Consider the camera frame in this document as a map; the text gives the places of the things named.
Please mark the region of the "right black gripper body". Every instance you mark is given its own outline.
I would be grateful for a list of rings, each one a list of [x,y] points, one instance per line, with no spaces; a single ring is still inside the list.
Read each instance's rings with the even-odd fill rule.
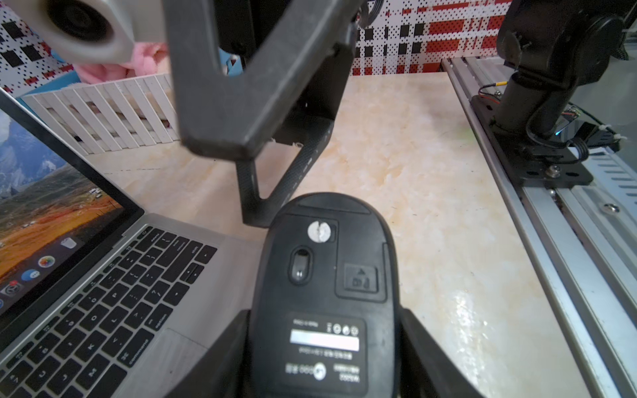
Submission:
[[[214,144],[264,144],[293,114],[334,118],[359,28],[381,1],[216,1],[219,46],[244,76],[222,88]]]

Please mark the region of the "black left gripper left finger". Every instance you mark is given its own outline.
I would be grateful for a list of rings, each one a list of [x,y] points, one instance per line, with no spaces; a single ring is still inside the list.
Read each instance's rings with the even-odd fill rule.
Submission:
[[[166,396],[250,397],[250,394],[245,394],[249,322],[250,310],[240,311],[198,363]]]

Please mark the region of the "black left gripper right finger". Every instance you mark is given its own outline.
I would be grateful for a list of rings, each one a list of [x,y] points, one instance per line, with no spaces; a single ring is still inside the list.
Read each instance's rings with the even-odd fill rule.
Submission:
[[[401,310],[402,397],[480,397],[411,310]]]

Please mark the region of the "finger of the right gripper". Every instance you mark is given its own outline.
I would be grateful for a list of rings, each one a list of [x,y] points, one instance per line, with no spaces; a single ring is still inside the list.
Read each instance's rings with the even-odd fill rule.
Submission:
[[[262,198],[255,161],[236,163],[242,221],[249,227],[268,228],[327,147],[335,121],[332,119],[287,119],[275,133],[275,142],[300,144],[300,152],[267,198]]]
[[[334,119],[362,1],[166,1],[178,132],[194,154],[253,159],[289,116]]]

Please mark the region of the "black wireless mouse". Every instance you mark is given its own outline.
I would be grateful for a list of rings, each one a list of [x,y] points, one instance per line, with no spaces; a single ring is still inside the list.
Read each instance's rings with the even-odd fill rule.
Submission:
[[[297,197],[268,231],[250,312],[256,397],[394,397],[400,294],[388,224],[341,193]]]

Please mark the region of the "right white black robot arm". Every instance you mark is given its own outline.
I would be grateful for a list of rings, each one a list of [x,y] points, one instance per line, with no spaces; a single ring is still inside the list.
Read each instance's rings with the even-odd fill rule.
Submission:
[[[548,145],[549,124],[578,86],[598,81],[622,42],[632,1],[515,1],[497,47],[514,68],[513,90],[488,112],[473,99],[509,177],[515,158]],[[290,167],[269,198],[253,171],[265,142],[316,99],[319,73],[336,51],[339,33],[368,26],[380,6],[365,1],[293,1],[257,18],[251,5],[224,1],[166,1],[167,40],[176,86],[182,143],[194,154],[237,166],[245,224],[268,227],[304,173]]]

